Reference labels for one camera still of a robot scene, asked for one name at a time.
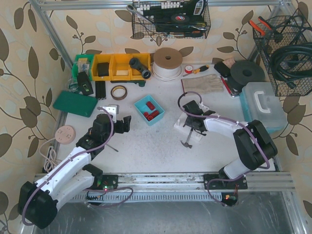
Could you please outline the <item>small hammer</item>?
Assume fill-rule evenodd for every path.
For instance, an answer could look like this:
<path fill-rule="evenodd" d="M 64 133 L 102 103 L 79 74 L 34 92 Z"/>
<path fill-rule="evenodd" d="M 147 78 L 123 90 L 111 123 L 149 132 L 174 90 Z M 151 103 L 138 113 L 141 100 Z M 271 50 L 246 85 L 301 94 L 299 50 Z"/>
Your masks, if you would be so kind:
<path fill-rule="evenodd" d="M 189 132 L 189 134 L 188 134 L 188 137 L 187 137 L 187 139 L 186 139 L 185 142 L 181 141 L 181 144 L 182 144 L 184 147 L 186 147 L 186 148 L 190 148 L 190 149 L 192 148 L 192 145 L 189 144 L 189 141 L 190 141 L 190 139 L 191 139 L 193 130 L 194 130 L 194 129 L 191 128 L 191 130 L 190 130 L 190 132 Z"/>

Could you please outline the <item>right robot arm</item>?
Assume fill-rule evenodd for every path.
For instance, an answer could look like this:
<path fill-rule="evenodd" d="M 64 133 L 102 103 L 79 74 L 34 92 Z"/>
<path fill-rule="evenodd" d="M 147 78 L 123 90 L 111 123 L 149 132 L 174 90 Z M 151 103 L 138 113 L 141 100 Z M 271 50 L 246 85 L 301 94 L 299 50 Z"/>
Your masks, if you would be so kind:
<path fill-rule="evenodd" d="M 150 95 L 136 101 L 138 118 L 121 144 L 130 172 L 217 172 L 235 179 L 270 168 L 277 148 L 259 120 L 239 122 L 203 104 L 194 91 L 183 93 L 169 116 Z"/>

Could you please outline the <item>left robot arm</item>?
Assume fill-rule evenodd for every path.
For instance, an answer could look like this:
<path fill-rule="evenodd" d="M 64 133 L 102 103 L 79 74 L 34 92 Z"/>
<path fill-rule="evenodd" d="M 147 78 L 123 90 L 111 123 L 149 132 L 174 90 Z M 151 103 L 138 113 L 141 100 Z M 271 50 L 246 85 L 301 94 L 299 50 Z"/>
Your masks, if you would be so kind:
<path fill-rule="evenodd" d="M 40 229 L 49 226 L 58 211 L 72 197 L 86 191 L 117 191 L 117 180 L 105 180 L 103 171 L 91 162 L 101 153 L 111 137 L 130 131 L 131 116 L 113 120 L 103 107 L 93 126 L 79 139 L 71 153 L 36 182 L 25 182 L 19 194 L 18 212 L 25 226 Z"/>

